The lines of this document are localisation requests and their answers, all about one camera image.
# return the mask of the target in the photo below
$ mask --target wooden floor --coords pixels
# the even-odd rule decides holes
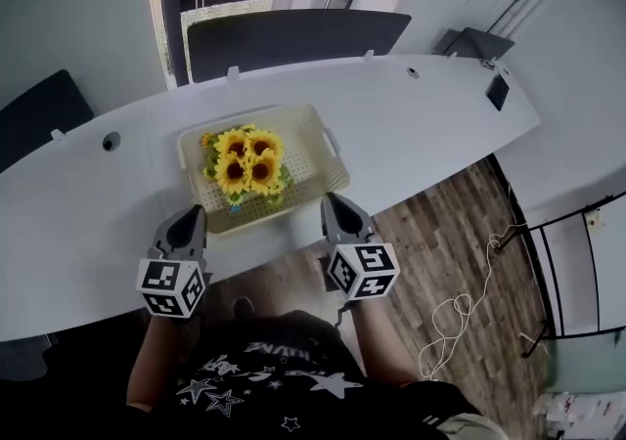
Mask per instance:
[[[432,310],[462,292],[480,297],[488,237],[513,222],[507,196],[482,160],[375,219],[384,240],[393,243],[402,270],[385,299],[387,311],[417,365],[420,350],[438,337]],[[342,300],[325,293],[318,262],[324,253],[318,243],[212,286],[209,319],[227,318],[232,300],[247,295],[259,315],[303,309],[334,323]],[[435,377],[459,386],[512,438],[536,438],[532,406],[543,390],[548,357],[538,350],[527,360],[520,358],[527,341],[519,333],[533,334],[544,318],[539,290],[520,238],[501,256],[492,252],[491,257],[487,296],[454,356]],[[437,322],[446,333],[459,330],[452,307],[441,310]],[[358,352],[351,319],[341,328],[348,347]],[[434,351],[425,352],[427,363],[437,360]]]

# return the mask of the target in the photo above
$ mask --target plastic basket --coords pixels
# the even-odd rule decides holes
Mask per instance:
[[[218,133],[249,123],[283,138],[282,163],[290,170],[293,185],[283,192],[283,205],[278,209],[272,208],[264,196],[250,195],[241,212],[233,213],[217,183],[202,176],[205,162],[200,138],[205,132]],[[178,154],[189,173],[194,197],[206,210],[206,230],[214,235],[279,216],[349,183],[336,140],[310,105],[280,105],[199,125],[179,136]]]

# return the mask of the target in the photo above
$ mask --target white table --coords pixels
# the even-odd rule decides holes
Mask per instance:
[[[143,306],[138,260],[157,225],[191,203],[176,151],[184,129],[262,106],[311,104],[340,145],[350,175],[341,193],[376,214],[539,123],[510,76],[505,106],[495,110],[485,97],[493,74],[438,56],[281,66],[162,93],[78,127],[0,175],[0,340]],[[112,131],[121,144],[107,153],[102,140]],[[314,202],[208,236],[204,256],[218,281],[321,238]]]

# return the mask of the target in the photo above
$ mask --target human arm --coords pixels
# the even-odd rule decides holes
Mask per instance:
[[[152,317],[128,380],[126,404],[149,412],[175,379],[180,330],[165,317]]]
[[[415,363],[384,311],[382,298],[358,302],[352,320],[368,377],[394,385],[418,380]]]

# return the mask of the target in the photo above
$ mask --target white cube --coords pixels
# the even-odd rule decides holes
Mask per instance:
[[[196,261],[141,259],[137,275],[139,290],[153,315],[188,319],[206,289]]]
[[[337,245],[329,276],[349,300],[387,295],[400,266],[391,243]]]

